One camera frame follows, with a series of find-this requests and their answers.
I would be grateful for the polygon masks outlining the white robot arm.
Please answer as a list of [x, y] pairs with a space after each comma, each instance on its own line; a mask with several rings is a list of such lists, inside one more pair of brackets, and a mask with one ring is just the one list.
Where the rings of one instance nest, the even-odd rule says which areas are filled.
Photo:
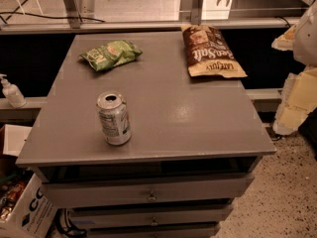
[[302, 72], [290, 73], [285, 80], [272, 125], [276, 134], [290, 135], [317, 108], [317, 1], [271, 46], [293, 51], [294, 59], [305, 65]]

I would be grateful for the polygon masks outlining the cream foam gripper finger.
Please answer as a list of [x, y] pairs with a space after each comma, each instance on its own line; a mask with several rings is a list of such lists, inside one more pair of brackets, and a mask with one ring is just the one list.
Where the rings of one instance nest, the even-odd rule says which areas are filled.
[[278, 135], [292, 134], [316, 108], [317, 67], [306, 66], [299, 74], [290, 73], [285, 80], [273, 131]]

